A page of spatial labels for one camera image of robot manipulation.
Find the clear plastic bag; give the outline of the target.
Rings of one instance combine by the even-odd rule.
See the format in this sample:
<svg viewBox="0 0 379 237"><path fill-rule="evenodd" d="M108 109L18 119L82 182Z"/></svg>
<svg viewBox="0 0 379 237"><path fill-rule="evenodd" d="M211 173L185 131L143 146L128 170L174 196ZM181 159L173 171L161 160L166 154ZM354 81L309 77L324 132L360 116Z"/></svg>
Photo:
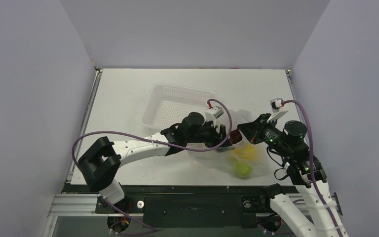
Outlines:
<svg viewBox="0 0 379 237"><path fill-rule="evenodd" d="M244 109L240 109L237 111L229 110L232 118L232 131L237 129L237 125L240 123L246 123L253 121L252 112ZM224 124L225 126L229 125L229 120L226 113L221 116L218 120L218 124ZM233 144L233 149L236 147L244 147L245 145L250 144L245 137L243 140L237 144ZM259 145L254 145L258 152L258 159L255 162L237 160L230 156L230 151L217 153L216 151L208 151L208 152L194 152L188 151L189 156L199 162L200 164L211 168L216 169L224 173L228 173L229 175L238 178L235 176L233 172L233 164L236 162L245 162L252 167L252 175L249 179L257 178L257 177L265 177L269 174L270 167L269 161L265 157L265 149Z"/></svg>

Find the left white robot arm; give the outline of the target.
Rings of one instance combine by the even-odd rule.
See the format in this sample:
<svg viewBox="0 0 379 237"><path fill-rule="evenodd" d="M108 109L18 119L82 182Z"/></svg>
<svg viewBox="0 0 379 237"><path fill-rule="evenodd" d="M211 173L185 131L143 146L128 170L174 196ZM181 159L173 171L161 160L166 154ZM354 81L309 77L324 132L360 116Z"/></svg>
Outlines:
<svg viewBox="0 0 379 237"><path fill-rule="evenodd" d="M121 166L183 150L226 151L232 147L228 137L225 125L214 125L213 121L205 121L202 114L192 112L180 123L145 138L132 136L126 141L110 141L106 136L100 137L82 154L76 165L88 189L98 192L114 212L122 212L128 200L121 184L115 180Z"/></svg>

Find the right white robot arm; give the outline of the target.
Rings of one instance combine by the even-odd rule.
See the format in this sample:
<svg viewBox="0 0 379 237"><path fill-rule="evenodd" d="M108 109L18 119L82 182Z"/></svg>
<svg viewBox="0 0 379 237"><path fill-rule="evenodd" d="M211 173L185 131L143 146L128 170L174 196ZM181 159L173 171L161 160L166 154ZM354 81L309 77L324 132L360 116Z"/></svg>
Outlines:
<svg viewBox="0 0 379 237"><path fill-rule="evenodd" d="M282 158L286 176L301 195L310 218L307 218L290 200L281 185L263 187L259 206L273 211L298 237L345 237L345 229L333 200L325 171L304 141L307 126L290 120L282 130L276 121L269 121L271 114L261 114L255 121L239 124L237 128L251 144L266 143Z"/></svg>

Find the dark red fake grapes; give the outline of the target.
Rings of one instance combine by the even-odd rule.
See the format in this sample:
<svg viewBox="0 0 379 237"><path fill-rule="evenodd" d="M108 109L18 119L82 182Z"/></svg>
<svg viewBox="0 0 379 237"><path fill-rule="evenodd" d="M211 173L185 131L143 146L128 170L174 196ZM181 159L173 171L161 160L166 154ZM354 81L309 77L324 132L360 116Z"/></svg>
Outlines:
<svg viewBox="0 0 379 237"><path fill-rule="evenodd" d="M237 143L241 142L243 140L243 136L240 133L240 130L235 129L235 130L231 131L228 140L232 144L237 144Z"/></svg>

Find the yellow fake fruit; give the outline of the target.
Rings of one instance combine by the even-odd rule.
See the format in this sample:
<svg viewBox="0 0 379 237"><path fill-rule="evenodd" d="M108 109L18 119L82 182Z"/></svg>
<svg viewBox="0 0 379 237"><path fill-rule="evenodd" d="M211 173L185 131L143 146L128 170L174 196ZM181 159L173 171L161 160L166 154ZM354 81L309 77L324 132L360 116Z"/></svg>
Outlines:
<svg viewBox="0 0 379 237"><path fill-rule="evenodd" d="M230 151L230 156L237 160L255 162L258 159L258 152L254 145L247 144L244 147L236 147Z"/></svg>

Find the green fake fruit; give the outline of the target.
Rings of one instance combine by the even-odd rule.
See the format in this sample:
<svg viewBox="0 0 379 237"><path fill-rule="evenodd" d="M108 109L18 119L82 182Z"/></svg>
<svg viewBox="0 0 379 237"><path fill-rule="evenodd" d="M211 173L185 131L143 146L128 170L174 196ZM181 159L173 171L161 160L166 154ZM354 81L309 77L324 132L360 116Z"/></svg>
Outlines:
<svg viewBox="0 0 379 237"><path fill-rule="evenodd" d="M236 162L233 164L233 172L240 179L249 179L252 175L251 165L245 162Z"/></svg>

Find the white perforated plastic tray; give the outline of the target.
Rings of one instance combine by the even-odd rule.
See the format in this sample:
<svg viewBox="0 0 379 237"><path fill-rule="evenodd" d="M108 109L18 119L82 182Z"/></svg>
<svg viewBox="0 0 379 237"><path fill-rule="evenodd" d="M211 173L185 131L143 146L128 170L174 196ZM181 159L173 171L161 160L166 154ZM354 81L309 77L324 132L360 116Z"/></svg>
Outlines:
<svg viewBox="0 0 379 237"><path fill-rule="evenodd" d="M191 112L203 114L208 107L207 100L216 98L212 91L157 83L153 85L146 100L142 126L161 131L181 122Z"/></svg>

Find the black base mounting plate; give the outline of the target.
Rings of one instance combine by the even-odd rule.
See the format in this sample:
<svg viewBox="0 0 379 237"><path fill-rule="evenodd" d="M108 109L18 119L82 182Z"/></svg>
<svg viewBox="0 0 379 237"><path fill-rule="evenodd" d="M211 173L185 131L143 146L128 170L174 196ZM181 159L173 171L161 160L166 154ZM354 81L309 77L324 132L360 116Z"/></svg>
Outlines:
<svg viewBox="0 0 379 237"><path fill-rule="evenodd" d="M120 208L155 228L254 228L272 210L261 186L124 185Z"/></svg>

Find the aluminium frame rail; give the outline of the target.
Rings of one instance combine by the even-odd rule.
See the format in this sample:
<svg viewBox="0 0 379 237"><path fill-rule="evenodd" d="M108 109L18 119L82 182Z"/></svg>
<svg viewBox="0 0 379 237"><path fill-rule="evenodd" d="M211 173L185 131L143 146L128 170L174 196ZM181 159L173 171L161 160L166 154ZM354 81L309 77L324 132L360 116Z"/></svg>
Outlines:
<svg viewBox="0 0 379 237"><path fill-rule="evenodd" d="M56 194L53 198L42 237L52 237L59 217L108 217L96 213L97 194Z"/></svg>

